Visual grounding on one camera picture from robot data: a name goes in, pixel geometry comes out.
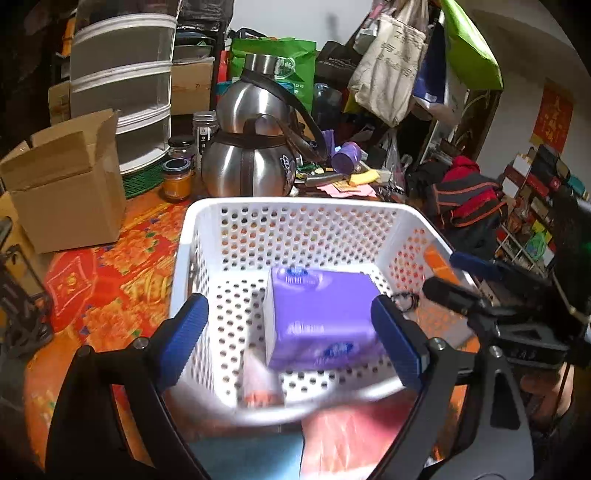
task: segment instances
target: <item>screw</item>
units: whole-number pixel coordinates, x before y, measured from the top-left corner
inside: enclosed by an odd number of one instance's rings
[[[503,350],[501,350],[500,348],[498,348],[496,345],[491,346],[488,349],[488,351],[495,358],[501,358],[503,356]]]
[[[78,355],[78,356],[86,356],[89,353],[91,353],[91,351],[92,351],[92,347],[91,346],[89,346],[89,345],[82,345],[78,349],[78,351],[76,352],[76,355]]]
[[[150,341],[146,337],[138,337],[134,340],[132,345],[134,346],[135,349],[143,350],[144,348],[146,348],[148,346],[149,342]]]
[[[433,337],[429,340],[429,344],[435,350],[443,350],[445,348],[445,341],[441,340],[439,337]]]

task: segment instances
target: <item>label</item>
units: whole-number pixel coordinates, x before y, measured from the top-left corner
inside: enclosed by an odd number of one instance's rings
[[[285,186],[283,188],[283,195],[288,195],[291,191],[291,187],[296,179],[296,162],[290,159],[287,155],[282,155],[280,158],[283,170],[285,170]]]
[[[205,145],[209,142],[209,139],[212,137],[212,129],[210,127],[199,127],[199,132],[197,134],[197,154],[199,158],[203,155],[205,151]]]
[[[334,343],[323,352],[323,356],[324,358],[340,358],[350,354],[353,348],[353,344],[349,342]]]

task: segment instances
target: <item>tissue package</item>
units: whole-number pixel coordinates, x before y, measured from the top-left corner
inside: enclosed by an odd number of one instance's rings
[[[384,348],[371,323],[378,295],[362,273],[273,267],[263,303],[268,366],[324,370],[379,358]]]

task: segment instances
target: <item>green mat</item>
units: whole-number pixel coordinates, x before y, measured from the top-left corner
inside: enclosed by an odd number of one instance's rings
[[[123,175],[125,198],[137,197],[160,185],[162,183],[162,163],[166,160],[168,160],[168,155],[142,170]]]

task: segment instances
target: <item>pink cloth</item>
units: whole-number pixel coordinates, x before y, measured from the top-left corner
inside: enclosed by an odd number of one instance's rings
[[[351,190],[349,192],[340,192],[337,187],[334,185],[324,185],[323,187],[317,187],[319,190],[322,190],[328,193],[332,198],[335,199],[344,199],[347,197],[375,197],[375,190],[370,187],[369,185],[359,185],[356,190]]]
[[[302,480],[365,480],[406,422],[416,396],[404,390],[374,403],[321,411],[302,422]]]

